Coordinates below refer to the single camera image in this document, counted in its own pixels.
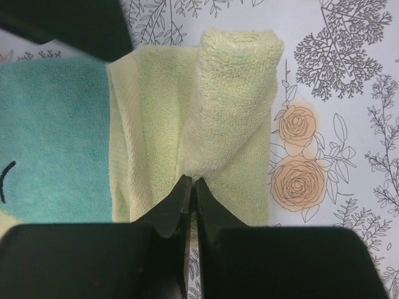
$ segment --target teal towel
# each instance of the teal towel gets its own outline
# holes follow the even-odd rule
[[[104,64],[1,64],[0,112],[1,214],[20,222],[112,221]]]

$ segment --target terry cloth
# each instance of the terry cloth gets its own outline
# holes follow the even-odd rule
[[[0,64],[0,230],[111,222],[109,91],[88,58]]]
[[[283,50],[273,31],[210,29],[198,48],[146,46],[107,67],[115,221],[138,219],[186,174],[245,223],[267,224]]]

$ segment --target yellow towel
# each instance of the yellow towel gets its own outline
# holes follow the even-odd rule
[[[198,48],[147,46],[110,64],[113,219],[134,221],[182,174],[265,225],[270,113],[284,49],[272,31],[206,31]]]

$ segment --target orange rose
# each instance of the orange rose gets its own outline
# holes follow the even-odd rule
[[[327,190],[327,173],[315,160],[286,157],[276,164],[271,194],[279,205],[297,212],[320,204]]]
[[[309,109],[290,106],[280,118],[279,129],[284,147],[291,157],[303,154],[306,159],[314,159],[316,120]]]

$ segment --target white patterned tablecloth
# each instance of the white patterned tablecloth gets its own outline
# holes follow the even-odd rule
[[[136,45],[197,45],[208,27],[286,45],[273,106],[272,225],[336,225],[364,241],[399,298],[399,2],[123,0]],[[0,32],[0,62],[79,55]],[[198,250],[190,299],[200,298]]]

